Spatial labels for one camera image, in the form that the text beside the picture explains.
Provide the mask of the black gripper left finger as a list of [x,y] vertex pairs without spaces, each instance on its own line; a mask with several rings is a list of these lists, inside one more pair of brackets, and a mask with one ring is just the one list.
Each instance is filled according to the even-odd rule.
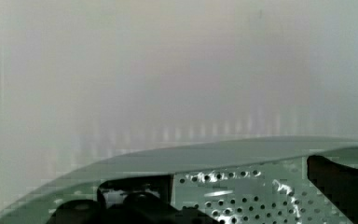
[[108,180],[95,201],[63,203],[46,224],[219,224],[195,207],[173,207],[172,190],[171,175]]

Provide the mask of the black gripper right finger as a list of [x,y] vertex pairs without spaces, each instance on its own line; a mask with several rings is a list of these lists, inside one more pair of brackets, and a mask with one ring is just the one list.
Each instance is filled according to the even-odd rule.
[[307,158],[308,180],[353,224],[358,224],[358,169],[326,157]]

